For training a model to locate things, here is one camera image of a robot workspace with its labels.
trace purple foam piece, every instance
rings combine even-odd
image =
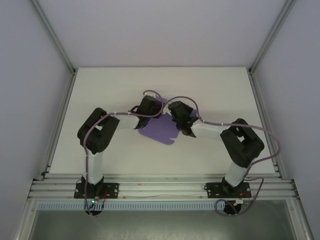
[[[196,111],[193,110],[191,116],[195,115]],[[162,114],[159,118],[151,118],[144,128],[138,129],[138,132],[165,145],[174,144],[180,133],[169,114]]]

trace white wall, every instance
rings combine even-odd
[[[250,67],[286,0],[39,0],[73,65]]]
[[[0,1],[0,239],[40,174],[70,73],[27,0]]]
[[[299,0],[257,70],[316,239],[320,239],[320,1]]]

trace white table surface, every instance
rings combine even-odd
[[[188,96],[207,121],[230,123],[237,118],[261,126],[256,102],[244,67],[103,67],[79,68],[50,168],[51,174],[82,174],[85,152],[77,132],[92,111],[126,112],[139,105],[144,90],[163,98]],[[193,107],[188,100],[182,101]],[[256,130],[268,156],[266,138]],[[179,133],[165,145],[137,130],[115,132],[104,151],[103,173],[116,175],[225,174],[230,156],[220,140],[192,138]],[[273,174],[271,160],[256,164],[252,174]]]

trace black mounting plate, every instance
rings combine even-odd
[[[239,199],[239,198],[251,198],[251,190],[248,182],[242,182],[234,190],[234,192],[226,193],[223,191],[222,182],[207,182],[204,189],[207,192],[208,199]]]
[[[119,193],[119,183],[114,183],[114,182],[104,182],[102,184],[102,193],[105,193],[106,191],[106,198],[107,199],[117,199],[118,198],[118,193]],[[84,199],[85,198],[85,183],[77,183],[74,191],[74,196],[75,199]],[[88,194],[87,198],[88,199],[94,199],[96,196],[92,194]]]

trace glass panel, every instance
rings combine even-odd
[[[38,211],[31,240],[293,240],[285,201],[257,201],[246,214],[214,211]]]

